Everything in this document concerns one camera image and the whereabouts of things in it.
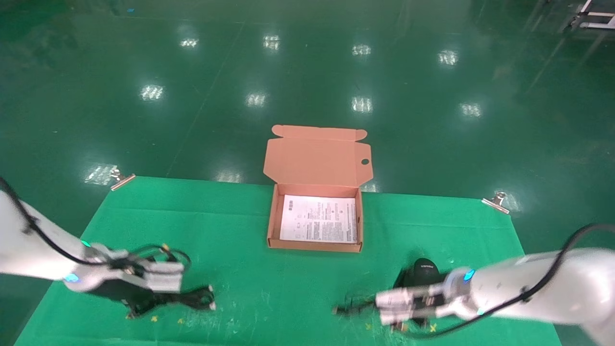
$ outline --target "black cable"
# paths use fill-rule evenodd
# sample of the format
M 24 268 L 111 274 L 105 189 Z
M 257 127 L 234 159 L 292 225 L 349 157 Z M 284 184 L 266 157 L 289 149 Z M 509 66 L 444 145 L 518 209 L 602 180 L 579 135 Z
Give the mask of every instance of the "black cable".
M 352 303 L 352 299 L 351 299 L 348 307 L 337 306 L 333 308 L 333 314 L 334 315 L 344 315 L 344 316 L 357 315 L 361 313 L 364 309 L 370 308 L 370 307 L 371 308 L 376 307 L 376 301 L 374 299 L 365 300 L 356 305 Z
M 196 310 L 209 310 L 214 297 L 211 286 L 202 286 L 192 291 L 169 294 L 168 303 L 180 303 Z
M 69 260 L 72 260 L 73 262 L 76 262 L 78 264 L 82 264 L 82 265 L 92 265 L 92 266 L 99 266 L 99 265 L 112 265 L 112 263 L 107 260 L 105 262 L 89 262 L 86 260 L 82 260 L 78 257 L 73 256 L 72 254 L 66 252 L 64 249 L 62 249 L 60 246 L 58 246 L 58 244 L 54 243 L 53 240 L 51 240 L 42 230 L 41 228 L 38 226 L 38 224 L 36 223 L 36 219 L 30 215 L 28 213 L 28 211 L 26 210 L 25 206 L 23 206 L 19 196 L 17 195 L 17 193 L 15 192 L 15 190 L 13 190 L 13 188 L 9 185 L 9 183 L 4 180 L 4 178 L 0 177 L 0 187 L 2 187 L 2 189 L 7 193 L 7 195 L 9 195 L 9 198 L 11 199 L 11 201 L 13 202 L 13 205 L 17 208 L 17 211 L 19 212 L 19 214 L 22 215 L 22 217 L 26 220 L 27 224 L 28 224 L 28 228 L 32 231 L 34 231 L 38 236 L 41 237 L 41 239 L 49 246 L 51 247 L 53 250 L 55 250 L 56 252 L 58 252 L 60 255 L 66 257 Z M 190 268 L 190 266 L 192 265 L 192 260 L 190 259 L 190 257 L 183 251 L 180 250 L 175 250 L 175 249 L 166 249 L 163 246 L 160 245 L 145 245 L 142 247 L 139 247 L 138 249 L 129 252 L 128 254 L 128 258 L 129 259 L 134 259 L 135 257 L 138 257 L 137 255 L 139 253 L 142 253 L 144 251 L 147 250 L 151 250 L 151 249 L 159 249 L 162 252 L 166 252 L 168 254 L 171 253 L 176 253 L 179 254 L 180 256 L 184 257 L 184 259 L 186 259 L 186 265 L 181 269 L 181 270 L 177 270 L 175 272 L 158 272 L 158 271 L 152 271 L 152 270 L 145 270 L 145 272 L 148 273 L 155 273 L 155 274 L 180 274 L 185 272 L 186 270 L 188 270 L 188 268 Z
M 513 304 L 516 304 L 522 301 L 527 301 L 531 296 L 533 296 L 535 293 L 537 293 L 542 288 L 544 288 L 544 286 L 546 286 L 549 283 L 549 281 L 551 281 L 551 279 L 553 279 L 553 277 L 555 276 L 555 274 L 557 274 L 557 271 L 560 269 L 561 264 L 564 261 L 564 255 L 568 251 L 570 251 L 570 249 L 572 249 L 572 247 L 576 245 L 576 243 L 578 243 L 581 237 L 583 237 L 584 235 L 588 234 L 591 231 L 600 230 L 600 229 L 608 230 L 610 232 L 615 233 L 615 225 L 611 225 L 608 223 L 590 223 L 589 225 L 581 227 L 566 240 L 564 245 L 561 247 L 560 252 L 555 257 L 553 264 L 551 265 L 551 267 L 549 267 L 549 270 L 547 270 L 547 273 L 542 277 L 542 279 L 540 279 L 540 281 L 538 281 L 538 283 L 535 284 L 532 288 L 519 294 L 517 297 L 510 299 L 494 308 L 491 308 L 490 310 L 485 311 L 482 315 L 476 316 L 470 320 L 459 323 L 458 325 L 450 327 L 448 329 L 444 329 L 442 331 L 429 333 L 429 334 L 404 333 L 403 335 L 409 338 L 412 338 L 412 339 L 431 339 L 433 337 L 442 336 L 442 335 L 457 331 L 479 320 L 482 320 L 483 318 L 486 318 L 487 316 L 493 315 L 494 313 L 502 310 L 503 308 L 507 308 Z

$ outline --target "cardboard box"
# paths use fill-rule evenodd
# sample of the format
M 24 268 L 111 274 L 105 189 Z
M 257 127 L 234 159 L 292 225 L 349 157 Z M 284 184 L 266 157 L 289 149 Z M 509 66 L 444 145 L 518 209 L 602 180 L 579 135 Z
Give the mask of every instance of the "cardboard box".
M 276 182 L 269 215 L 267 242 L 277 249 L 361 252 L 363 203 L 361 184 L 374 174 L 371 147 L 357 143 L 365 130 L 275 125 L 281 138 L 270 139 L 264 173 Z M 316 243 L 280 239 L 284 195 L 355 198 L 357 243 Z

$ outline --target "floor line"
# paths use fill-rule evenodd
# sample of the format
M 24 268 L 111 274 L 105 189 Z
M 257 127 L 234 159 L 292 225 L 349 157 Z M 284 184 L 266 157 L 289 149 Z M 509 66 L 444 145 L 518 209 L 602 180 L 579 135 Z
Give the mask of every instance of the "floor line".
M 181 143 L 180 149 L 175 154 L 175 157 L 173 158 L 173 162 L 171 162 L 171 165 L 169 166 L 169 169 L 167 169 L 167 174 L 165 175 L 165 178 L 169 177 L 169 174 L 171 173 L 171 170 L 173 169 L 173 166 L 177 162 L 177 157 L 184 150 L 184 147 L 186 146 L 186 142 L 188 141 L 188 137 L 190 136 L 190 133 L 192 132 L 192 129 L 194 128 L 194 125 L 196 124 L 196 121 L 199 119 L 199 116 L 201 114 L 201 111 L 203 110 L 203 107 L 205 106 L 205 103 L 209 99 L 209 95 L 212 93 L 213 87 L 216 86 L 216 82 L 218 81 L 218 77 L 220 77 L 220 73 L 222 72 L 222 69 L 226 65 L 226 61 L 231 56 L 231 52 L 232 52 L 233 48 L 235 48 L 235 44 L 237 43 L 237 40 L 239 39 L 239 36 L 241 36 L 241 32 L 243 32 L 243 30 L 244 30 L 244 26 L 245 26 L 245 22 L 243 22 L 241 24 L 241 27 L 239 28 L 239 31 L 237 32 L 237 36 L 235 36 L 235 40 L 233 40 L 233 42 L 231 44 L 231 48 L 229 48 L 229 52 L 226 54 L 226 57 L 224 58 L 224 61 L 222 61 L 222 64 L 220 65 L 220 69 L 218 70 L 218 73 L 213 78 L 212 86 L 209 87 L 209 90 L 205 94 L 205 98 L 203 99 L 203 102 L 201 103 L 201 105 L 199 107 L 199 110 L 196 112 L 196 115 L 194 116 L 192 124 L 190 124 L 190 127 L 188 128 L 188 132 L 186 133 L 186 137 L 184 137 L 184 140 Z

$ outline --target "blue indicator light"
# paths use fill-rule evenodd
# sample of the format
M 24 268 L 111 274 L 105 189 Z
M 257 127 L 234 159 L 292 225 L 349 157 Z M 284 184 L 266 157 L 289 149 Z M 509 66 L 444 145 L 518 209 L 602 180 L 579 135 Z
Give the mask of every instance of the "blue indicator light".
M 476 273 L 476 270 L 468 270 L 467 273 L 463 276 L 463 281 L 469 281 L 474 276 L 474 273 Z
M 69 283 L 78 283 L 79 277 L 75 274 L 70 273 L 69 275 L 66 275 L 64 277 L 64 280 L 66 280 L 66 282 L 69 282 Z

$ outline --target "box lid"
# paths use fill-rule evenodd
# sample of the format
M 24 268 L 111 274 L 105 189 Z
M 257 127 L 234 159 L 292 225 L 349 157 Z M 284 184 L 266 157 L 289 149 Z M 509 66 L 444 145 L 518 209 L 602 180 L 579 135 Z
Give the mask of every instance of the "box lid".
M 263 172 L 277 183 L 358 187 L 373 176 L 365 130 L 275 125 Z

